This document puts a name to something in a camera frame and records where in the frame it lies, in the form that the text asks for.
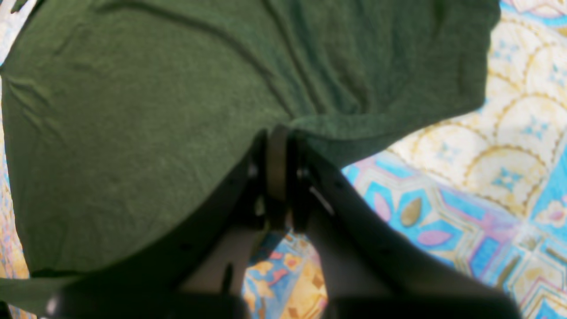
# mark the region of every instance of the green fabric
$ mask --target green fabric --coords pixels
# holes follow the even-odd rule
[[[40,1],[0,69],[29,269],[91,271],[164,235],[261,128],[304,130],[344,166],[480,107],[499,13],[497,0]],[[37,310],[18,283],[0,280],[0,300]]]

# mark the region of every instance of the screw hole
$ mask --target screw hole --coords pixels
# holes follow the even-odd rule
[[[182,251],[188,251],[188,250],[191,250],[193,248],[193,246],[191,244],[187,243],[187,242],[183,242],[183,243],[181,243],[181,245],[179,245],[179,248]]]

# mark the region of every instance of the green cloth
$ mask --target green cloth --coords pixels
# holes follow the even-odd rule
[[[499,16],[497,0],[40,1],[0,69],[30,271],[164,235],[259,129],[304,130],[342,167],[473,111]],[[41,312],[17,284],[0,300]]]

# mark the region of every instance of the green t-shirt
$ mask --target green t-shirt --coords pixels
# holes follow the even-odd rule
[[[497,0],[44,0],[2,76],[34,274],[86,272],[188,216],[278,123],[337,166],[480,107]],[[61,279],[0,280],[41,312]]]

